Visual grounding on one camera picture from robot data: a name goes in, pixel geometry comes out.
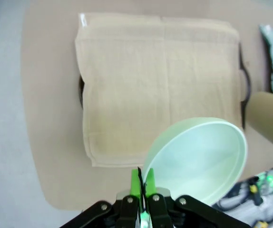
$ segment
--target brown cylinder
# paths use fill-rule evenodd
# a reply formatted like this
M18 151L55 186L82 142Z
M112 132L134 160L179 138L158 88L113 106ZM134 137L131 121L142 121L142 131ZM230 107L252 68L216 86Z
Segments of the brown cylinder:
M273 94L253 94L246 107L246 121L273 143Z

